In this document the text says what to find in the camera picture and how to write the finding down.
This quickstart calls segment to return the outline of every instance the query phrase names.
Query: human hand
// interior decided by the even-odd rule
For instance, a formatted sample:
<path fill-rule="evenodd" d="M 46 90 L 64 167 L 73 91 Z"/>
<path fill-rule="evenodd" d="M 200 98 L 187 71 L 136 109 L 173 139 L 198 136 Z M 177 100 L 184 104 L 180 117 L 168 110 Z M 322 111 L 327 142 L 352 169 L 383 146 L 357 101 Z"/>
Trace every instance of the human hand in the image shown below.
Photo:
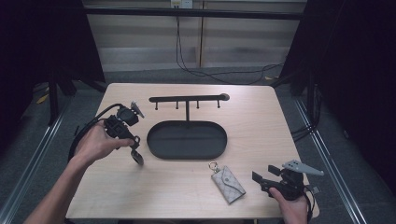
<path fill-rule="evenodd" d="M 102 120 L 97 122 L 78 142 L 74 158 L 81 159 L 87 165 L 108 156 L 115 148 L 128 147 L 134 144 L 133 139 L 110 137 Z"/>
<path fill-rule="evenodd" d="M 294 201 L 287 201 L 276 188 L 270 188 L 270 193 L 279 203 L 285 224 L 307 223 L 307 202 L 305 197 L 301 196 Z"/>

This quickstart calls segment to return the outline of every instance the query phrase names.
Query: power outlet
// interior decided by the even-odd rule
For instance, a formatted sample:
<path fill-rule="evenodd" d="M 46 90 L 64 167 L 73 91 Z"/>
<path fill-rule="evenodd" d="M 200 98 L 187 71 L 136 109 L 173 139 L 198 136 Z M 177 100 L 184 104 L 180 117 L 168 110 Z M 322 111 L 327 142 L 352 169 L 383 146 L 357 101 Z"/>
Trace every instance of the power outlet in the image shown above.
<path fill-rule="evenodd" d="M 181 0 L 171 0 L 171 8 L 181 8 Z"/>
<path fill-rule="evenodd" d="M 181 8 L 192 8 L 192 0 L 181 0 Z"/>

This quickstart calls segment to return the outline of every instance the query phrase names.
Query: table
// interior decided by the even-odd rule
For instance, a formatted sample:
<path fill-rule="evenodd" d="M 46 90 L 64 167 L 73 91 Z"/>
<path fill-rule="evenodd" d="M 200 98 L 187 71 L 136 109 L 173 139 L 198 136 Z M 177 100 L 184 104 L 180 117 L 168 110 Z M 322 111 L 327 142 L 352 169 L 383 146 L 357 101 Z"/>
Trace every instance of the table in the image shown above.
<path fill-rule="evenodd" d="M 151 127 L 164 120 L 185 119 L 185 105 L 155 104 L 149 97 L 178 95 L 217 95 L 227 93 L 230 100 L 191 103 L 190 119 L 213 121 L 228 135 L 227 147 L 215 159 L 220 168 L 227 165 L 246 195 L 227 204 L 214 184 L 209 161 L 167 161 L 153 156 L 147 144 Z M 71 202 L 68 218 L 267 218 L 281 217 L 276 200 L 261 191 L 251 179 L 252 171 L 279 181 L 267 172 L 272 164 L 281 168 L 286 161 L 300 160 L 282 109 L 271 87 L 180 84 L 111 84 L 99 112 L 109 105 L 130 105 L 137 101 L 146 116 L 130 128 L 141 138 L 137 151 L 145 164 L 140 167 L 122 147 L 96 161 L 84 175 Z M 115 114 L 110 110 L 104 117 Z"/>

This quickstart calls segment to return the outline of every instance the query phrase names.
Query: gray wallet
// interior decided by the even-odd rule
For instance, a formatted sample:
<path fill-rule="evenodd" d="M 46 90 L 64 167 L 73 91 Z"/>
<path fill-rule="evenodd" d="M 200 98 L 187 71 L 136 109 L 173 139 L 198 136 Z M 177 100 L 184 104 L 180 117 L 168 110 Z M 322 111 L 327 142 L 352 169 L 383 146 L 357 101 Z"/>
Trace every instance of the gray wallet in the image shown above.
<path fill-rule="evenodd" d="M 227 166 L 224 166 L 222 170 L 218 169 L 217 172 L 215 171 L 212 179 L 228 203 L 232 203 L 246 194 L 244 188 L 242 188 Z"/>

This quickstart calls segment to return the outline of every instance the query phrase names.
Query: black tray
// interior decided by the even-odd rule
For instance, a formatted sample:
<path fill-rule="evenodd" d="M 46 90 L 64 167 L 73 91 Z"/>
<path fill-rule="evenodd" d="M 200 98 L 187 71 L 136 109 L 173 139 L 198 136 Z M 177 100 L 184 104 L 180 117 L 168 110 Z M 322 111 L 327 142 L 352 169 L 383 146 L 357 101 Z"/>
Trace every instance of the black tray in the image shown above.
<path fill-rule="evenodd" d="M 227 133 L 215 122 L 167 120 L 148 132 L 151 153 L 165 160 L 213 160 L 227 146 Z"/>

